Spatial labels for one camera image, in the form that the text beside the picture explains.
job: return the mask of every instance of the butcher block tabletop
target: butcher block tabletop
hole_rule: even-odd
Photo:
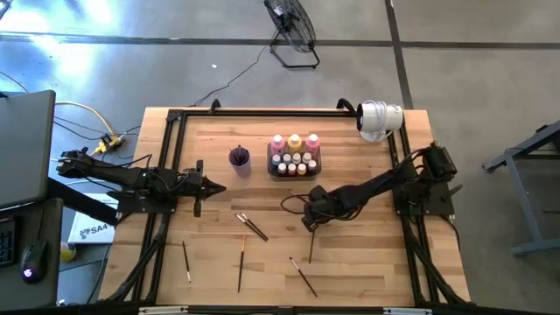
[[[168,110],[147,108],[144,114],[135,158],[152,154],[151,166],[158,163]],[[406,110],[405,119],[412,150],[432,142],[426,111]],[[171,136],[167,167],[171,167],[177,129]],[[311,181],[273,181],[267,173],[267,144],[275,134],[288,137],[294,133],[303,139],[311,133],[319,136],[322,172]],[[400,150],[398,136],[396,141]],[[248,178],[238,177],[228,162],[229,149],[238,144],[251,155]],[[332,220],[319,226],[311,263],[308,260],[312,234],[302,224],[301,215],[280,207],[280,201],[291,195],[290,190],[308,193],[314,186],[322,185],[331,191],[343,185],[360,184],[391,168],[389,144],[363,140],[355,119],[192,116],[186,123],[179,169],[193,168],[199,159],[204,160],[204,175],[227,190],[202,202],[200,218],[193,216],[192,198],[179,199],[166,241],[158,305],[414,304],[402,226],[395,216],[391,192],[372,198],[355,220]],[[298,199],[285,205],[303,210],[303,202]],[[235,217],[239,212],[244,212],[269,240],[263,241],[242,224]],[[146,218],[143,213],[132,214],[116,227],[100,298],[113,293],[136,264]],[[468,300],[452,227],[439,217],[426,217],[425,224],[433,262],[451,287]],[[243,235],[247,236],[247,243],[241,292],[237,293]],[[191,283],[187,280],[182,242],[188,254]],[[289,257],[297,262],[318,297],[312,294]],[[144,295],[150,284],[152,263],[153,259],[143,282]],[[421,263],[418,266],[422,289],[428,297],[424,268]]]

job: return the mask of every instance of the computer mouse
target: computer mouse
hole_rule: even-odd
[[[21,256],[21,277],[27,284],[43,280],[46,273],[46,247],[43,240],[32,241]]]

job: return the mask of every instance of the black floor fan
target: black floor fan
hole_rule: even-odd
[[[270,53],[286,68],[313,68],[319,65],[319,56],[315,53],[315,31],[312,21],[305,13],[304,7],[298,0],[264,0],[264,5],[269,11],[272,22],[276,26],[276,36],[270,43]],[[274,50],[274,44],[278,36],[288,39],[290,45],[300,53],[313,53],[317,63],[313,65],[286,64]]]

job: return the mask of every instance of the concrete floor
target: concrete floor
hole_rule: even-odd
[[[301,0],[318,39],[391,40],[383,0]],[[394,0],[401,40],[528,43],[560,41],[558,1]],[[261,0],[14,0],[0,32],[50,32],[146,38],[269,39],[274,31]],[[31,91],[51,88],[57,100],[98,109],[116,130],[140,124],[144,108],[185,106],[224,85],[252,63],[259,45],[64,44],[60,38],[0,41],[0,70]],[[232,86],[215,94],[223,106],[333,107],[340,97],[403,104],[392,47],[319,46],[315,71],[289,71],[265,52]],[[289,47],[287,58],[305,59]],[[560,310],[560,252],[513,258],[529,239],[506,170],[480,164],[560,117],[560,50],[403,50],[412,102],[427,109],[435,138],[451,153],[465,188],[454,197],[456,224],[472,300],[540,312]],[[0,89],[16,91],[4,78]],[[81,108],[56,115],[102,129]],[[133,153],[136,139],[121,155]],[[52,156],[95,142],[55,126]],[[109,161],[121,161],[108,157]],[[57,178],[54,169],[51,176]],[[103,188],[76,185],[81,192]],[[65,211],[63,238],[73,219]],[[102,258],[104,246],[80,248],[75,263]],[[84,303],[99,263],[61,273],[59,298]]]

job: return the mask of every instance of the pink paint bottle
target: pink paint bottle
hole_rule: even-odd
[[[319,137],[315,134],[310,134],[305,139],[305,151],[311,153],[311,156],[314,158],[317,156],[317,152],[319,151],[319,145]]]
[[[284,140],[283,136],[275,135],[272,137],[272,141],[270,142],[270,153],[271,155],[279,155],[282,156],[284,154],[284,145],[286,141]]]

